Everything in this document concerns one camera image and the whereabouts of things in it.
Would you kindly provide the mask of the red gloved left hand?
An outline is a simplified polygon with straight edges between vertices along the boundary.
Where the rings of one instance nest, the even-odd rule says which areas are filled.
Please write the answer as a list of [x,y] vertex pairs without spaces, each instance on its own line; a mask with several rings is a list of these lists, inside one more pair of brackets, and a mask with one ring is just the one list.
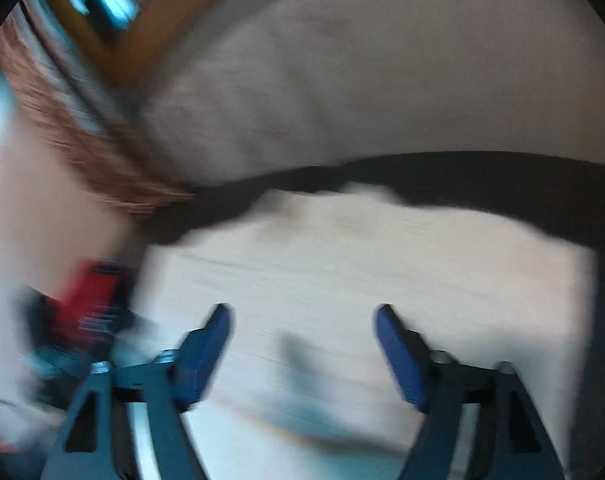
[[84,260],[67,288],[44,300],[48,330],[56,344],[88,348],[101,334],[130,325],[131,272],[118,263]]

